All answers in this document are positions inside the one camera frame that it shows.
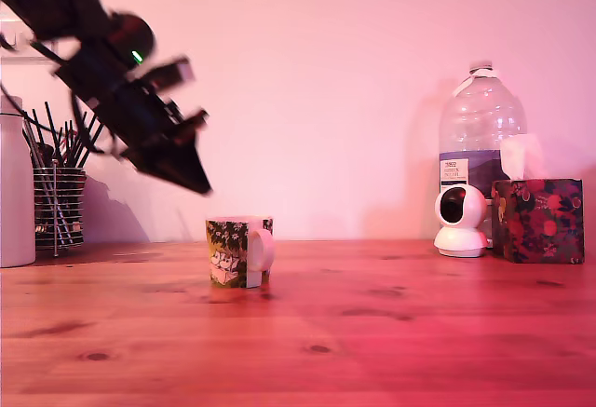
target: tissue box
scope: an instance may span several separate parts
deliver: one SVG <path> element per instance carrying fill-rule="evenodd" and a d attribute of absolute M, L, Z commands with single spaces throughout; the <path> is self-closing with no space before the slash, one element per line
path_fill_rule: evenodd
<path fill-rule="evenodd" d="M 493 252 L 513 263 L 584 263 L 582 181 L 493 182 Z"/>

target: robotic arm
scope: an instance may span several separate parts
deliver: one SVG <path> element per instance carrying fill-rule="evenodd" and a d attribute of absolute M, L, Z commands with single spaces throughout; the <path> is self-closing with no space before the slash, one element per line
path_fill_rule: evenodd
<path fill-rule="evenodd" d="M 196 151 L 196 131 L 207 113 L 184 119 L 175 102 L 158 93 L 192 76 L 188 59 L 156 67 L 142 77 L 132 71 L 155 46 L 147 23 L 130 13 L 108 15 L 100 0 L 2 0 L 34 32 L 32 47 L 54 60 L 53 72 L 71 90 L 74 119 L 84 145 L 97 154 L 78 107 L 81 100 L 127 149 L 115 153 L 144 174 L 201 195 L 211 187 Z M 74 37 L 80 49 L 64 60 L 41 42 Z M 10 49 L 6 40 L 3 47 Z"/>

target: white security camera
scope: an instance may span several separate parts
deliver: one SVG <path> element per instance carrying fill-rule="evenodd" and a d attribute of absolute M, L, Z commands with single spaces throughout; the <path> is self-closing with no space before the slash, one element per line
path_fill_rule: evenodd
<path fill-rule="evenodd" d="M 478 226 L 486 215 L 486 199 L 471 185 L 456 184 L 442 190 L 435 201 L 435 214 L 442 228 L 435 247 L 447 256 L 475 258 L 488 246 Z"/>

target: mug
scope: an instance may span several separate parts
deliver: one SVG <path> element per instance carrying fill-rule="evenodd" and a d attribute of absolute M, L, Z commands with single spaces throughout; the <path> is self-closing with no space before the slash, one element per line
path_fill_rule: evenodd
<path fill-rule="evenodd" d="M 258 288 L 274 260 L 273 218 L 231 216 L 206 221 L 210 279 L 222 288 Z"/>

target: utensil holder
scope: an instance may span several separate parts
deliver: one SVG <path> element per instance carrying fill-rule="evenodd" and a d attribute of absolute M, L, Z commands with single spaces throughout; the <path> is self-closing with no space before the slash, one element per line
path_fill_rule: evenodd
<path fill-rule="evenodd" d="M 34 169 L 35 248 L 60 251 L 83 245 L 83 191 L 87 174 L 80 168 Z"/>

